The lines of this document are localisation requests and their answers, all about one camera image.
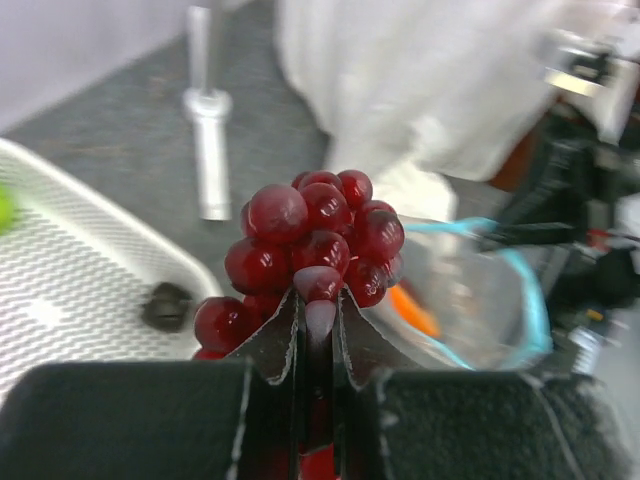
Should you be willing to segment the clear zip top bag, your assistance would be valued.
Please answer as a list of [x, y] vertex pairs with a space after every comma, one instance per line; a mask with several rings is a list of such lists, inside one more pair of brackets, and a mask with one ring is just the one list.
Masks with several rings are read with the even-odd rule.
[[407, 324], [388, 292], [373, 316], [401, 350], [417, 354], [428, 368], [513, 370], [552, 351], [544, 295], [527, 259], [514, 249], [478, 248], [480, 235], [495, 226], [472, 217], [404, 227], [404, 264], [396, 285], [436, 317], [441, 335], [433, 338]]

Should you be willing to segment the orange papaya slice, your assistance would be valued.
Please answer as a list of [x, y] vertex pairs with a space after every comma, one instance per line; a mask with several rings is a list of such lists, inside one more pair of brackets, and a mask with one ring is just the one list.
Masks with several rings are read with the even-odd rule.
[[407, 324], [433, 338], [441, 335], [436, 317], [423, 308], [403, 287], [393, 286], [388, 294], [392, 308]]

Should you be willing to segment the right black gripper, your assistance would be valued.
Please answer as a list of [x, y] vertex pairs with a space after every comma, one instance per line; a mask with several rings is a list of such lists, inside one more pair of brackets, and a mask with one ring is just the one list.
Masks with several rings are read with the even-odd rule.
[[559, 370], [591, 370], [613, 324], [614, 310], [639, 297], [633, 255], [639, 238], [623, 232], [620, 201], [639, 191], [639, 165], [629, 155], [586, 138], [543, 138], [531, 172], [479, 238], [482, 251], [563, 247], [566, 259], [542, 280]]

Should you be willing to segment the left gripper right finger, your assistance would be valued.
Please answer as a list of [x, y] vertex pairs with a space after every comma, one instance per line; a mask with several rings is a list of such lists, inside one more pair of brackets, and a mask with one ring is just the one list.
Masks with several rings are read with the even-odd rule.
[[345, 479], [635, 479], [639, 441], [604, 384], [534, 368], [425, 369], [340, 295], [336, 464]]

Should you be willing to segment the dark brown round fruit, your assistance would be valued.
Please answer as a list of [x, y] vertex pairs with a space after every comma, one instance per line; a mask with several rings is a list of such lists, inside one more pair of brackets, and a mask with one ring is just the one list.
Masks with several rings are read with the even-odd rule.
[[141, 320], [164, 333], [181, 331], [192, 306], [192, 295], [182, 287], [169, 282], [157, 284], [142, 306]]

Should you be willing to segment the red grape bunch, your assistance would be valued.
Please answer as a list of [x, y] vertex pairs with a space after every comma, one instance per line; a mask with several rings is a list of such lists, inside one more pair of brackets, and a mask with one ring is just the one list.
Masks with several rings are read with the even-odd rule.
[[397, 282], [404, 227], [392, 206], [374, 199], [359, 170], [303, 172], [288, 186], [267, 185], [243, 207], [241, 227], [244, 236], [228, 250], [224, 268], [243, 297], [210, 297], [196, 309], [196, 359], [229, 355], [290, 289], [329, 328], [342, 289], [370, 308]]

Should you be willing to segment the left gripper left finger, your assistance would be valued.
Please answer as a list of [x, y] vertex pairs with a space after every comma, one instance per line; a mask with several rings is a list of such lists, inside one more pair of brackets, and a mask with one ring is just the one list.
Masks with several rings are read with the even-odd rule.
[[46, 364], [1, 409], [5, 479], [293, 479], [299, 298], [220, 360]]

